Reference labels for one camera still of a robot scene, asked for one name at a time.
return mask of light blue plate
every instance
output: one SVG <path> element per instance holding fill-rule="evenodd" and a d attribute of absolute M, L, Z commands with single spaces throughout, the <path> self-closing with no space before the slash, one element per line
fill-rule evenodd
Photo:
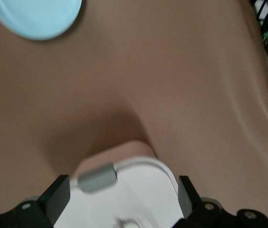
<path fill-rule="evenodd" d="M 65 32 L 82 0 L 0 0 L 0 22 L 17 35 L 46 40 Z"/>

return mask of metal bolt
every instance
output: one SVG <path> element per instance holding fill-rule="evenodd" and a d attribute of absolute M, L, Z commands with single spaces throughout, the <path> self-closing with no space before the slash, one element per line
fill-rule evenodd
<path fill-rule="evenodd" d="M 25 209 L 27 209 L 27 208 L 29 208 L 29 207 L 30 207 L 30 203 L 26 203 L 26 204 L 23 204 L 21 208 L 22 208 L 23 210 L 25 210 Z"/>
<path fill-rule="evenodd" d="M 253 213 L 252 211 L 246 211 L 246 212 L 244 213 L 244 215 L 245 215 L 247 218 L 249 218 L 249 219 L 256 219 L 256 218 L 257 218 L 256 214 Z"/>
<path fill-rule="evenodd" d="M 215 209 L 214 205 L 213 205 L 213 204 L 210 204 L 210 203 L 206 203 L 206 204 L 205 204 L 205 208 L 206 208 L 207 210 L 214 210 L 214 209 Z"/>

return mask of white object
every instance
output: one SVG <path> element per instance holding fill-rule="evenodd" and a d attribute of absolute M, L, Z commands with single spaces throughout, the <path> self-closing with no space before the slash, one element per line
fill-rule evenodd
<path fill-rule="evenodd" d="M 183 218 L 176 180 L 163 163 L 137 157 L 114 167 L 115 183 L 94 192 L 71 181 L 70 202 L 55 228 L 169 228 Z"/>
<path fill-rule="evenodd" d="M 65 32 L 82 0 L 0 0 L 0 22 L 17 35 L 46 40 Z"/>

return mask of black bracket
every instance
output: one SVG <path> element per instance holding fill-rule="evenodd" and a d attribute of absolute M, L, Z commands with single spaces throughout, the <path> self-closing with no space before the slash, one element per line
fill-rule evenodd
<path fill-rule="evenodd" d="M 268 228 L 268 218 L 261 212 L 242 209 L 233 216 L 213 201 L 202 201 L 187 176 L 180 176 L 178 189 L 184 218 L 173 228 Z"/>
<path fill-rule="evenodd" d="M 70 199 L 69 176 L 60 175 L 37 199 L 0 215 L 0 228 L 53 228 Z"/>

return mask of beige fabric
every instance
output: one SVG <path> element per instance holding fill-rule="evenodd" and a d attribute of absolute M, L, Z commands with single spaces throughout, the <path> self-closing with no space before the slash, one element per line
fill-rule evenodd
<path fill-rule="evenodd" d="M 0 24 L 0 209 L 140 139 L 227 211 L 268 215 L 268 61 L 246 0 L 88 0 L 46 42 Z"/>

